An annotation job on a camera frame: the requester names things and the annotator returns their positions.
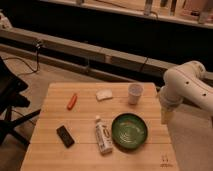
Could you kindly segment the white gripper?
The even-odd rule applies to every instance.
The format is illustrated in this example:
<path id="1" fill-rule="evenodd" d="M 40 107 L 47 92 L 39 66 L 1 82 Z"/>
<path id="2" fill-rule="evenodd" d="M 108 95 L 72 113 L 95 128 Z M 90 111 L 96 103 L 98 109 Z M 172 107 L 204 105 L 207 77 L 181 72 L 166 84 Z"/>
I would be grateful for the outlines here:
<path id="1" fill-rule="evenodd" d="M 169 86 L 163 86 L 159 91 L 159 102 L 161 104 L 161 123 L 168 124 L 173 117 L 173 111 L 182 102 L 183 97 Z"/>

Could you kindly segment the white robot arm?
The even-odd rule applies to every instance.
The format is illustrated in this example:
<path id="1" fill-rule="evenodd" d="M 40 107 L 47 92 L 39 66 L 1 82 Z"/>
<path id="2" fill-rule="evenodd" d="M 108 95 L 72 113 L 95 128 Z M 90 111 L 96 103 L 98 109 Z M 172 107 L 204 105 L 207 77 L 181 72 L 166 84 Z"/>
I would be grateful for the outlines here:
<path id="1" fill-rule="evenodd" d="M 213 116 L 213 87 L 204 83 L 206 69 L 199 61 L 189 61 L 169 68 L 163 75 L 164 86 L 158 97 L 161 123 L 168 124 L 173 110 L 186 98 Z"/>

